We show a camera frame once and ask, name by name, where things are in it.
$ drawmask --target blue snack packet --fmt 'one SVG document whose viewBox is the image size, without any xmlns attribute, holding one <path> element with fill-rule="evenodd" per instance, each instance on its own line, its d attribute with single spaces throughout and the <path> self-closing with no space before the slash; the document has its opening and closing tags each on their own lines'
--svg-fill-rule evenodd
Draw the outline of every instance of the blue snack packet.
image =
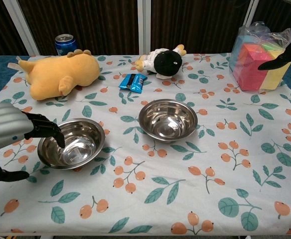
<svg viewBox="0 0 291 239">
<path fill-rule="evenodd" d="M 146 79 L 147 76 L 142 74 L 127 74 L 119 87 L 121 89 L 129 89 L 130 91 L 141 93 L 144 80 Z"/>
</svg>

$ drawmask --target stainless steel bowl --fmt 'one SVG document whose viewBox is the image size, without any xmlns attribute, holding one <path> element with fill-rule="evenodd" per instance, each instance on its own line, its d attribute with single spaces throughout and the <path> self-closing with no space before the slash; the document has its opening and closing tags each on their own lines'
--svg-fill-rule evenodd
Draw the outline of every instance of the stainless steel bowl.
<svg viewBox="0 0 291 239">
<path fill-rule="evenodd" d="M 172 142 L 192 134 L 197 116 L 188 105 L 175 100 L 152 101 L 139 113 L 141 128 L 151 137 Z"/>
<path fill-rule="evenodd" d="M 73 169 L 94 157 L 105 143 L 102 127 L 90 119 L 70 119 L 58 125 L 65 136 L 65 148 L 53 137 L 42 138 L 38 144 L 40 160 L 51 168 Z"/>
</svg>

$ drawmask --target blue can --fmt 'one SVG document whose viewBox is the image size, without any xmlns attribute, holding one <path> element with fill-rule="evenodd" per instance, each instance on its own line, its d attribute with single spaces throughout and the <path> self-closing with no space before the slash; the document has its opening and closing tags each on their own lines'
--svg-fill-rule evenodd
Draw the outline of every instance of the blue can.
<svg viewBox="0 0 291 239">
<path fill-rule="evenodd" d="M 70 34 L 61 34 L 55 38 L 55 47 L 58 56 L 65 56 L 68 52 L 78 49 L 76 39 Z"/>
</svg>

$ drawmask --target plush doll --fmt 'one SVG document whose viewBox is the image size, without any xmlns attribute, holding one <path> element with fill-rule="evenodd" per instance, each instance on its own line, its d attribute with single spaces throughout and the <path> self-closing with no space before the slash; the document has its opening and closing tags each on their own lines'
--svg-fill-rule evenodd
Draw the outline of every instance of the plush doll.
<svg viewBox="0 0 291 239">
<path fill-rule="evenodd" d="M 27 73 L 31 97 L 38 101 L 66 96 L 76 85 L 88 86 L 99 76 L 99 64 L 89 50 L 35 62 L 19 60 L 18 64 Z"/>
<path fill-rule="evenodd" d="M 159 79 L 170 79 L 182 65 L 181 56 L 186 54 L 184 45 L 178 45 L 174 50 L 156 49 L 148 55 L 142 55 L 136 61 L 138 71 L 148 70 L 156 73 Z"/>
</svg>

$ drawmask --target floral tablecloth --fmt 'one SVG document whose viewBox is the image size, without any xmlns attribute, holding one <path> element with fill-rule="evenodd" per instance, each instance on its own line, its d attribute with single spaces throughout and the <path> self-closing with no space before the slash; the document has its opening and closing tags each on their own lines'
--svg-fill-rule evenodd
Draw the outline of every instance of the floral tablecloth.
<svg viewBox="0 0 291 239">
<path fill-rule="evenodd" d="M 136 94 L 118 85 L 137 72 L 138 56 L 96 58 L 99 79 L 66 97 L 33 100 L 23 72 L 0 92 L 0 102 L 55 122 L 89 118 L 106 134 L 98 157 L 76 170 L 44 166 L 37 138 L 2 148 L 4 169 L 31 176 L 0 182 L 0 235 L 291 234 L 291 90 L 284 82 L 272 92 L 242 92 L 229 54 L 187 54 L 174 78 L 149 75 Z M 193 107 L 195 133 L 164 144 L 143 132 L 139 111 L 163 98 Z"/>
</svg>

